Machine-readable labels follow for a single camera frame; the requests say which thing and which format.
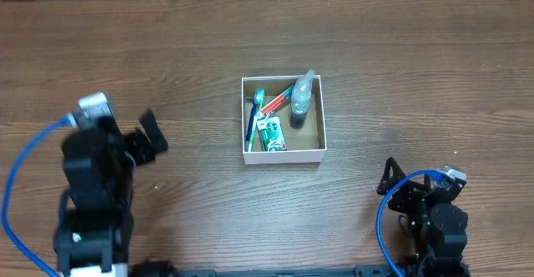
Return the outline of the blue disposable razor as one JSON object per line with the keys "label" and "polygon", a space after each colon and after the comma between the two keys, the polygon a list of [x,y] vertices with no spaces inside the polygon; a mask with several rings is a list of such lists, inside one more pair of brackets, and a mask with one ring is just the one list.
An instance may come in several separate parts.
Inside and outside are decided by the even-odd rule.
{"label": "blue disposable razor", "polygon": [[257,103],[256,98],[247,98],[246,101],[252,103],[252,109],[251,109],[250,114],[249,114],[249,122],[248,122],[248,125],[247,125],[247,133],[246,133],[246,137],[245,137],[245,140],[248,142],[251,139],[251,135],[252,135],[252,131],[253,131],[253,124],[254,124],[254,116],[256,114],[256,111],[257,111],[257,108],[258,108],[259,104]]}

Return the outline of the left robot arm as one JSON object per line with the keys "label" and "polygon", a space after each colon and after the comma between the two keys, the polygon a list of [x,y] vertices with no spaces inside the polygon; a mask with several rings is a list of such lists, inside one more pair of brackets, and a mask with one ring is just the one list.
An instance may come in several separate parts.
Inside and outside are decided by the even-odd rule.
{"label": "left robot arm", "polygon": [[60,198],[53,236],[61,275],[75,276],[83,269],[112,273],[128,263],[134,172],[169,148],[152,110],[139,122],[134,131],[122,133],[114,117],[104,115],[64,139],[69,186]]}

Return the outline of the green white toothbrush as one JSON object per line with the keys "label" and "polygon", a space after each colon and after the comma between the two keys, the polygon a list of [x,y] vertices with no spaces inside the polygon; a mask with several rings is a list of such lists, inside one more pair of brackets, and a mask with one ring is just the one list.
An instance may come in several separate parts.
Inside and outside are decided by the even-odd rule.
{"label": "green white toothbrush", "polygon": [[262,88],[257,88],[255,90],[254,98],[256,98],[257,103],[259,105],[258,105],[256,114],[254,116],[254,124],[253,124],[253,131],[252,131],[251,139],[250,139],[250,141],[248,141],[248,148],[247,148],[248,152],[251,152],[253,150],[253,147],[254,147],[255,128],[256,128],[256,124],[257,124],[257,120],[258,120],[258,114],[257,113],[263,108],[264,90]]}

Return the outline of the green soap packet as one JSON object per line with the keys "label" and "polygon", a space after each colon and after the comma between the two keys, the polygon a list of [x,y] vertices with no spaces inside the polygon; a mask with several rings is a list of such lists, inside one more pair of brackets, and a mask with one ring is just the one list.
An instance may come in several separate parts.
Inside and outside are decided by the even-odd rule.
{"label": "green soap packet", "polygon": [[273,116],[258,121],[258,130],[264,152],[286,151],[287,143],[280,118]]}

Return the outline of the teal toothpaste tube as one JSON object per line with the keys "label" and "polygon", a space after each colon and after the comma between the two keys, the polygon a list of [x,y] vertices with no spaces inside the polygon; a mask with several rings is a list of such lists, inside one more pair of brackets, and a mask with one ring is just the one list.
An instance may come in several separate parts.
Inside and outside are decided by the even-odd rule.
{"label": "teal toothpaste tube", "polygon": [[291,85],[283,93],[278,95],[275,99],[270,101],[266,106],[264,106],[259,114],[261,118],[266,118],[276,111],[276,109],[281,106],[286,100],[291,98],[293,93],[294,85]]}

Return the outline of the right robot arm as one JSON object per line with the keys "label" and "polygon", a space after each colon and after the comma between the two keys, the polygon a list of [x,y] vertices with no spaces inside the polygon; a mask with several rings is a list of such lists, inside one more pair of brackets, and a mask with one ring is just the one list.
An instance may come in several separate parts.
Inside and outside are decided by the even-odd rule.
{"label": "right robot arm", "polygon": [[[405,174],[394,158],[385,161],[376,193],[383,199],[375,219],[375,234],[394,276],[468,276],[462,262],[468,238],[468,214],[453,204],[465,188],[466,173],[445,166]],[[381,219],[385,209],[407,219],[405,233],[413,240],[415,254],[396,263],[385,246]]]}

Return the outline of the clear bottle with dark liquid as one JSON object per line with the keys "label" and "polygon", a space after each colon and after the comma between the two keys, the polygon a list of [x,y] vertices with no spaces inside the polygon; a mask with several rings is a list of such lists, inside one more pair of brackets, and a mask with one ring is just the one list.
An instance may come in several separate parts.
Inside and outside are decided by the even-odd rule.
{"label": "clear bottle with dark liquid", "polygon": [[290,102],[290,126],[292,128],[302,128],[304,126],[305,118],[310,108],[314,76],[315,70],[311,69],[304,77],[295,82]]}

